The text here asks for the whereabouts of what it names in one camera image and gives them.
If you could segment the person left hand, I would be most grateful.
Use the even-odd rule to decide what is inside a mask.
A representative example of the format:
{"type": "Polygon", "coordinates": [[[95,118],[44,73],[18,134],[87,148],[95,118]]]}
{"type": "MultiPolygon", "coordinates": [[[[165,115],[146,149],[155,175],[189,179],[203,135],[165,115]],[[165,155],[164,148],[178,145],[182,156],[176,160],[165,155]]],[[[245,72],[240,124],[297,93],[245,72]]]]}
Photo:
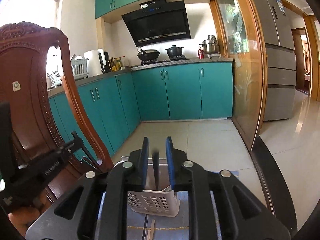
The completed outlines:
{"type": "Polygon", "coordinates": [[[32,206],[21,207],[20,209],[8,214],[9,220],[23,237],[29,228],[28,224],[37,220],[40,215],[51,206],[45,191],[39,195],[39,200],[41,202],[40,209],[32,206]]]}

